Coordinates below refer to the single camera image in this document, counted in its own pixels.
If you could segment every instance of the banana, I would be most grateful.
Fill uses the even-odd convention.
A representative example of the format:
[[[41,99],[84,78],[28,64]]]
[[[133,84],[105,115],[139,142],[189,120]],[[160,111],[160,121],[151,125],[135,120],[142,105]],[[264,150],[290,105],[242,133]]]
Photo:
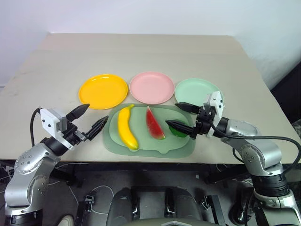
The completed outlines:
[[[118,114],[117,127],[118,133],[121,137],[122,142],[130,149],[137,150],[139,148],[138,142],[132,134],[128,121],[131,115],[131,108],[134,105],[131,104],[125,108],[122,108]]]

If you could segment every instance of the white table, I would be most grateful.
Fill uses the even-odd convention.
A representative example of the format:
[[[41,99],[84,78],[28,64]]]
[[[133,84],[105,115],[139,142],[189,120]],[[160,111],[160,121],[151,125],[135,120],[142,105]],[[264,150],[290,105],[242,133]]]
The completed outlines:
[[[225,96],[224,117],[248,121],[262,134],[300,141],[252,61],[229,36],[50,34],[32,52],[16,76],[0,92],[0,158],[16,159],[31,147],[29,122],[34,109],[57,107],[67,113],[80,105],[78,90],[88,78],[104,73],[130,80],[144,71],[158,71],[174,83],[202,78],[216,84]],[[173,105],[175,97],[164,103]],[[128,94],[124,103],[137,103]],[[74,123],[87,131],[109,110],[88,110]],[[34,124],[35,141],[48,137],[40,120]],[[283,163],[292,162],[297,148],[275,141]],[[231,148],[218,138],[198,136],[192,155],[164,159],[116,155],[105,149],[103,137],[68,151],[64,161],[137,161],[185,163],[238,163]]]

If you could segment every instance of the robotic arm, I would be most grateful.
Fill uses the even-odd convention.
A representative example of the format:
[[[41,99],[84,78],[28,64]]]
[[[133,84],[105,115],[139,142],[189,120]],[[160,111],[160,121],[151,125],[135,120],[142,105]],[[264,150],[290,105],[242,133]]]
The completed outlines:
[[[108,117],[98,120],[87,133],[72,123],[82,116],[89,104],[67,115],[57,109],[40,109],[43,128],[52,136],[24,152],[15,163],[15,173],[5,190],[5,226],[41,226],[42,209],[48,179],[61,155],[81,141],[92,140],[104,127]]]
[[[255,209],[258,225],[301,225],[301,215],[281,164],[281,150],[275,143],[269,139],[244,139],[261,134],[248,122],[222,117],[220,92],[208,95],[201,107],[188,103],[177,103],[176,106],[198,114],[196,125],[192,128],[178,121],[166,120],[168,125],[192,138],[196,138],[197,134],[219,137],[239,152],[251,174],[253,195],[260,204]]]

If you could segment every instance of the mint green plate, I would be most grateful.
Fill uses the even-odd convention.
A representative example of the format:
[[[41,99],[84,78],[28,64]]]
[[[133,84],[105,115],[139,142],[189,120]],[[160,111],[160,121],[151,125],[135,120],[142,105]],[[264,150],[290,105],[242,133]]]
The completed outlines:
[[[149,134],[146,127],[145,114],[147,105],[135,104],[135,107],[131,109],[129,126],[138,141],[139,149],[131,150],[126,147],[118,134],[117,117],[119,111],[128,105],[130,104],[122,104],[113,108],[103,129],[103,142],[110,152],[121,155],[158,158],[184,158],[193,152],[195,141],[190,137],[175,136],[165,123],[166,119],[177,119],[193,126],[190,114],[176,106],[169,105],[152,105],[150,107],[166,136],[163,140],[157,140]]]
[[[207,95],[215,91],[220,91],[220,89],[206,80],[186,79],[177,84],[174,95],[177,102],[187,102],[196,106],[202,106]]]

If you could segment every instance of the red watermelon flesh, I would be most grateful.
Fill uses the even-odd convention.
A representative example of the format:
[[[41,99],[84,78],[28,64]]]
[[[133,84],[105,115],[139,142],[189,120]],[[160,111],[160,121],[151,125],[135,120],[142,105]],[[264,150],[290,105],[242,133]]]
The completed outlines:
[[[146,108],[146,126],[149,131],[149,133],[152,135],[153,138],[156,138],[158,140],[165,139],[165,135],[163,133],[163,130],[161,129],[159,123],[157,122],[154,114],[151,112],[150,107],[147,106]]]

